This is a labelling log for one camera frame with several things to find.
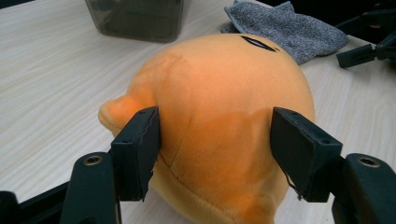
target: plush toy's eye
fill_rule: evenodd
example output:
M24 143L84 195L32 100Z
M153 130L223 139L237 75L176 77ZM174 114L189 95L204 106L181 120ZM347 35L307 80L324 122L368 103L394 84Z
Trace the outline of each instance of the plush toy's eye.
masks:
M257 46L257 47L262 48L262 49L268 49L270 51L276 52L274 49L272 49L271 47L269 47L268 45L262 43L259 40L256 40L256 39L244 36L244 35L241 35L241 37L244 38L249 44L252 44L252 45Z

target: orange fabric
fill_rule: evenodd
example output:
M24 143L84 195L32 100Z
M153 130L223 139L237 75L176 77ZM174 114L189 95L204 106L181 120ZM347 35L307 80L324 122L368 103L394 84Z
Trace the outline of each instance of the orange fabric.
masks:
M157 105L162 148L150 185L197 223L272 223L288 184L272 157L274 106L314 120L309 86L296 62L240 35L208 35L147 61L124 96L99 120L117 135L132 115Z

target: crumpled fabric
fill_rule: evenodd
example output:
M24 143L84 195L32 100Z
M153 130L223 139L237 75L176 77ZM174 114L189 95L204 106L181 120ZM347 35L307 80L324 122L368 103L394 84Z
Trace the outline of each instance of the crumpled fabric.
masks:
M231 22L222 33L258 35L276 42L297 64L335 53L347 44L347 35L316 18L294 12L291 2L268 8L235 1L224 8Z

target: plastic container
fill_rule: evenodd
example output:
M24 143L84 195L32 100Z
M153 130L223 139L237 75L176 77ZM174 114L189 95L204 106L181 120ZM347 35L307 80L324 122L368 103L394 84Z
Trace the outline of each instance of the plastic container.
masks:
M183 0L85 0L104 35L172 42L180 33Z

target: wooden table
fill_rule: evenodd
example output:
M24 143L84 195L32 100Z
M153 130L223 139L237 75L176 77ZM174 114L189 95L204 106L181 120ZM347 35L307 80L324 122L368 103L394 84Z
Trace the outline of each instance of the wooden table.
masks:
M0 190L19 202L70 177L74 162L108 151L99 106L122 95L134 72L177 42L219 33L232 0L185 1L178 40L155 44L102 35L83 0L36 0L0 10ZM350 37L340 51L365 44ZM375 61L342 69L335 55L301 65L317 125L344 143L343 156L370 154L396 169L396 66ZM333 223L328 203L299 202L290 190L276 223ZM124 223L189 223L154 190L122 203Z

